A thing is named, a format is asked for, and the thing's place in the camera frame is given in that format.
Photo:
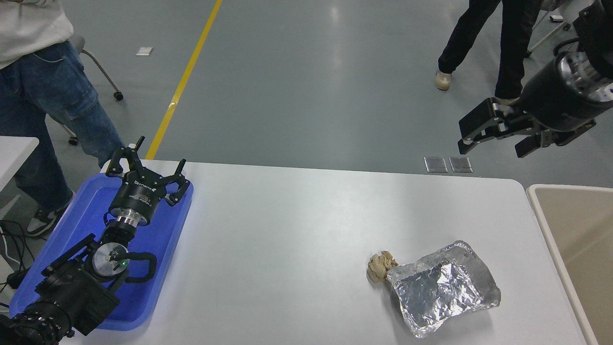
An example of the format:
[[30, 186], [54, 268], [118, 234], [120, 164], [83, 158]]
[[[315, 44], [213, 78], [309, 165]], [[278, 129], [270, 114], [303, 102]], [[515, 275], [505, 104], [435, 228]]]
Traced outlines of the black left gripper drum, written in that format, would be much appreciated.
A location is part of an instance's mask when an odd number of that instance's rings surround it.
[[141, 217], [139, 225], [148, 225], [166, 194], [166, 188], [161, 184], [162, 175], [144, 169], [143, 172], [129, 171], [124, 174], [123, 181], [113, 201], [109, 212], [118, 218], [124, 210], [131, 210]]

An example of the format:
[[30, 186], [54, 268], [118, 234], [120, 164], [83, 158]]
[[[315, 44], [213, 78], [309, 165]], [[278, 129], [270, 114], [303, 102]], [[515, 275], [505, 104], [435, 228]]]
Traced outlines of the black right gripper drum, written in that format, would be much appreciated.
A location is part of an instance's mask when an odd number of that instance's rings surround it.
[[602, 113], [602, 103], [590, 100], [567, 84], [563, 72], [567, 57], [555, 57], [523, 88], [520, 108], [539, 124], [559, 132], [569, 132]]

